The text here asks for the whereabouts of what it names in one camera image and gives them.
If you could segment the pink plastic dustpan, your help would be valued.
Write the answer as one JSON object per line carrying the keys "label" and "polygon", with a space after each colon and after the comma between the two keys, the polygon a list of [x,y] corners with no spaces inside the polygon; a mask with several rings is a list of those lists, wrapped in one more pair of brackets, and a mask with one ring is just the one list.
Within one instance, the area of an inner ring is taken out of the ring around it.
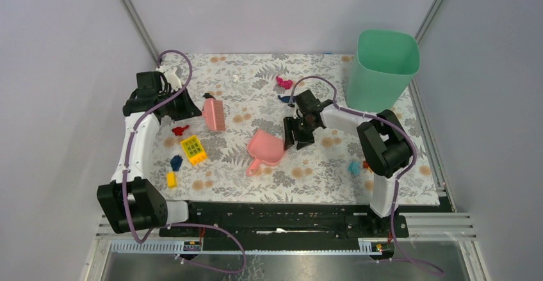
{"label": "pink plastic dustpan", "polygon": [[259,129],[249,141],[247,151],[252,162],[246,170],[246,175],[251,177],[262,163],[268,166],[280,163],[285,153],[284,140]]}

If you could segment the pink plastic hand brush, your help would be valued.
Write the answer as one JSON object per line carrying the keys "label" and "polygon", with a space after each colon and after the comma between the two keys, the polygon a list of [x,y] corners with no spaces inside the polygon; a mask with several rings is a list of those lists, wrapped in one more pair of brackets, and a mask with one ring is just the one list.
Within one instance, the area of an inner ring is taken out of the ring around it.
{"label": "pink plastic hand brush", "polygon": [[202,109],[202,116],[209,130],[214,132],[226,131],[225,112],[221,100],[213,98],[206,99]]}

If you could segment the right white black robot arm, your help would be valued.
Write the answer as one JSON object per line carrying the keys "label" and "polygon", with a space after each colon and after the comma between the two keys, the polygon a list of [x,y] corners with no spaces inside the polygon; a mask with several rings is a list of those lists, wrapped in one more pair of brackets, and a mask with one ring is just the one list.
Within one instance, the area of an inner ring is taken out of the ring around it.
{"label": "right white black robot arm", "polygon": [[287,97],[294,116],[284,118],[284,149],[300,150],[314,143],[315,130],[330,128],[357,136],[369,168],[374,173],[367,220],[369,233],[384,237],[393,228],[397,208],[396,179],[407,171],[415,148],[396,115],[385,109],[376,115],[337,105],[333,100],[320,101],[310,90]]}

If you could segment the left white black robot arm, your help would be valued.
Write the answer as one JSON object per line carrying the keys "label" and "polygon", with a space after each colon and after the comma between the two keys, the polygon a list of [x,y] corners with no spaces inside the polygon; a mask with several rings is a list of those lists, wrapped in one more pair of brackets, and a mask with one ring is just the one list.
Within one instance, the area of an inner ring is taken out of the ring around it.
{"label": "left white black robot arm", "polygon": [[184,237],[194,235],[197,217],[183,200],[167,201],[150,182],[151,153],[161,120],[185,120],[202,113],[175,72],[139,72],[137,87],[122,108],[123,147],[108,184],[97,188],[97,199],[116,234],[151,230],[174,223]]}

